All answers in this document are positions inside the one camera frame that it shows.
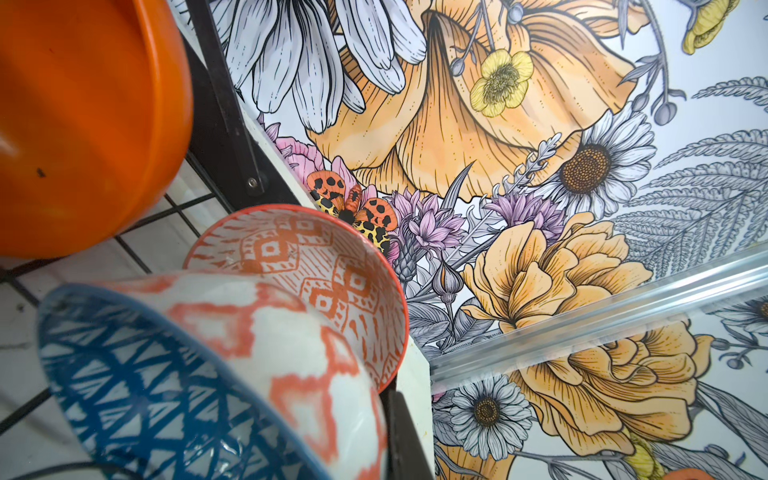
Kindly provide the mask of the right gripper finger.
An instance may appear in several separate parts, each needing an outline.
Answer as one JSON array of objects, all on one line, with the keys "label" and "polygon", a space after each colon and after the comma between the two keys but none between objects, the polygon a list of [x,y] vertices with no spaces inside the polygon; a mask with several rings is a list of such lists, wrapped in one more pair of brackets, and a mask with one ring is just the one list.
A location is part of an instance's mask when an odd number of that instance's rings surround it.
[{"label": "right gripper finger", "polygon": [[428,480],[434,478],[412,421],[405,397],[388,389],[383,393],[383,405],[388,429],[388,480]]}]

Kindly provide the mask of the red patterned bowl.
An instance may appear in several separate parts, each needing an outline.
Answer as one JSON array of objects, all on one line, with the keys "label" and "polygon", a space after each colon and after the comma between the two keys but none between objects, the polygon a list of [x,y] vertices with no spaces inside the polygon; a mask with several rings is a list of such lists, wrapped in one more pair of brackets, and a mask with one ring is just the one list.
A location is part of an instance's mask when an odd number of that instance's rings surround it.
[{"label": "red patterned bowl", "polygon": [[250,207],[213,224],[183,264],[253,274],[324,314],[385,390],[406,354],[406,299],[383,254],[347,223],[315,209]]}]

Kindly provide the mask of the blue geometric bowl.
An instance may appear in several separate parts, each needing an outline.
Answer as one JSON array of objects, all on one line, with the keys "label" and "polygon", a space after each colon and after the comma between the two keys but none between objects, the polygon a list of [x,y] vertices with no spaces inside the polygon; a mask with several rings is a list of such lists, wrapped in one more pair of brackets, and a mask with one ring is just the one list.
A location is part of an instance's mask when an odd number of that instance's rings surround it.
[{"label": "blue geometric bowl", "polygon": [[376,386],[333,324],[249,275],[178,272],[51,291],[52,395],[107,477],[382,479]]}]

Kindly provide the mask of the black wire dish rack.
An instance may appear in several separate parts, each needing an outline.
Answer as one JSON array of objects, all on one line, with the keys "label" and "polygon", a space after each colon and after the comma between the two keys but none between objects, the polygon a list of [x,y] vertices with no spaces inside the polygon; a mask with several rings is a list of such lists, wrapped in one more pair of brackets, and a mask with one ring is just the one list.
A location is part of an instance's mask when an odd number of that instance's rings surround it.
[{"label": "black wire dish rack", "polygon": [[[166,2],[174,20],[210,15],[215,28],[231,30],[235,6],[224,1]],[[183,259],[203,234],[187,216],[213,202],[232,213],[288,199],[276,171],[280,154],[261,128],[234,128],[238,106],[222,104],[223,74],[203,51],[212,45],[190,21],[182,37],[193,92],[193,126],[180,169],[162,198],[138,221],[88,249],[54,258],[8,257],[1,270],[1,475],[5,479],[111,479],[73,433],[52,395],[37,345],[37,312],[54,289],[188,271]]]}]

